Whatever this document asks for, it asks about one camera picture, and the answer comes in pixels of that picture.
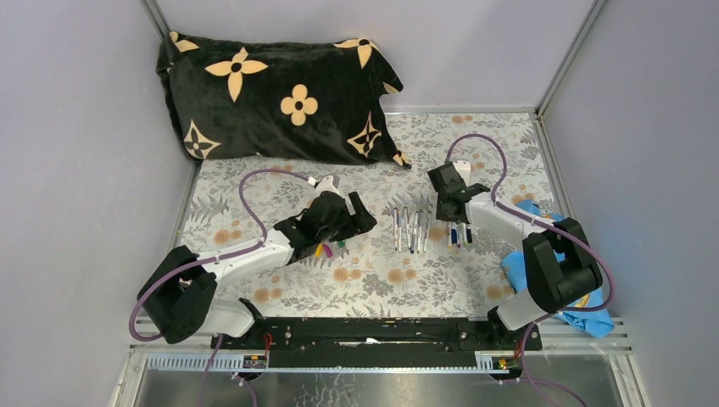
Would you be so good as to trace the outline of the dark green end marker pen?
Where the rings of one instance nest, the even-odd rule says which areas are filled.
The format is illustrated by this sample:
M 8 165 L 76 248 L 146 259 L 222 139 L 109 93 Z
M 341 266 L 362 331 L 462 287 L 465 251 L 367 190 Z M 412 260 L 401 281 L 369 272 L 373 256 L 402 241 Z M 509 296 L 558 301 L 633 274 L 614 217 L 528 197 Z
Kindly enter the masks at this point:
M 416 211 L 411 218 L 410 225 L 410 252 L 414 254 L 417 250 L 418 245 L 418 233 L 421 224 L 421 211 Z

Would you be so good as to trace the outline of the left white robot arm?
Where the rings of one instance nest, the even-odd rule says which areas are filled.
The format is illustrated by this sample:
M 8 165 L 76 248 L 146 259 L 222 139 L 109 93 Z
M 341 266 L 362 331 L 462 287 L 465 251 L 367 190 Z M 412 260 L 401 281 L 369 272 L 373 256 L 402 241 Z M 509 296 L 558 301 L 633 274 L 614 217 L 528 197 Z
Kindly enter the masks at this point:
M 217 293 L 249 274 L 305 259 L 323 243 L 365 234 L 376 224 L 357 192 L 347 198 L 321 192 L 307 209 L 276 223 L 256 243 L 207 256 L 185 245 L 173 248 L 139 291 L 131 315 L 144 311 L 159 331 L 156 337 L 168 344 L 206 331 L 229 335 L 242 348 L 253 348 L 263 337 L 259 314 L 247 301 L 218 298 Z

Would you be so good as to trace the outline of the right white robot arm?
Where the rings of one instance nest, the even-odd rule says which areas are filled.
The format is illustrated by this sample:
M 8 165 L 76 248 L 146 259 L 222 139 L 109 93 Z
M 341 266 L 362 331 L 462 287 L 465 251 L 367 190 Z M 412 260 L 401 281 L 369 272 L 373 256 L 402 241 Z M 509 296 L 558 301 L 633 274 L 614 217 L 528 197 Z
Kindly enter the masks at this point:
M 599 266 L 576 220 L 550 224 L 523 209 L 506 206 L 490 188 L 465 183 L 451 163 L 429 170 L 427 175 L 438 195 L 437 220 L 489 230 L 523 254 L 527 287 L 488 314 L 491 321 L 486 336 L 495 348 L 509 348 L 519 339 L 521 328 L 603 285 Z

